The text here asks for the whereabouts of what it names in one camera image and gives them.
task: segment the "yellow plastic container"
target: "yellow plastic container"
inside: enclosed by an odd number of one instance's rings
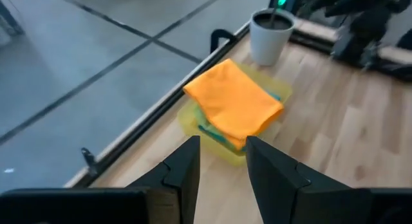
[[[263,89],[278,95],[281,98],[281,102],[285,103],[289,96],[292,94],[292,88],[286,82],[281,80],[272,79],[248,66],[239,65],[239,68],[245,72],[256,84],[259,84]],[[178,120],[183,128],[184,133],[187,136],[198,135],[200,136],[201,147],[207,148],[213,154],[223,158],[232,165],[242,165],[246,162],[245,155],[238,155],[233,153],[224,147],[221,143],[211,138],[199,130],[196,118],[194,116],[194,109],[196,108],[196,103],[193,100],[188,101],[178,112]],[[274,132],[273,126],[269,126],[265,131],[263,131],[259,137],[260,139],[270,142],[272,141],[271,133]]]

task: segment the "gray floor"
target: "gray floor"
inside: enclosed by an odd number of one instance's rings
[[[268,0],[2,2],[26,35],[0,46],[0,192],[61,187]]]

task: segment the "wooden table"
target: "wooden table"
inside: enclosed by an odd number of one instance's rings
[[[297,28],[335,39],[334,30],[314,23],[298,21]],[[396,48],[383,49],[381,54],[401,62],[412,59],[409,52]],[[412,186],[410,86],[378,73],[361,73],[295,44],[285,47],[275,66],[259,67],[250,58],[248,35],[226,58],[292,85],[294,94],[276,122],[270,142],[274,147],[352,187]],[[187,100],[183,96],[92,187],[124,187],[182,144],[187,137],[176,112]],[[200,171],[195,223],[262,222],[245,165],[231,166],[202,149]],[[84,173],[66,186],[72,186]]]

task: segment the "plant pot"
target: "plant pot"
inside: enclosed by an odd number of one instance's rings
[[[284,10],[276,10],[274,25],[270,18],[273,8],[255,12],[250,21],[250,49],[253,61],[262,66],[277,62],[295,26],[294,16]]]

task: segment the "orange towel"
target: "orange towel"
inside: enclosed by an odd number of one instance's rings
[[[183,90],[237,150],[245,145],[247,136],[260,134],[283,110],[282,103],[230,59],[201,74]]]

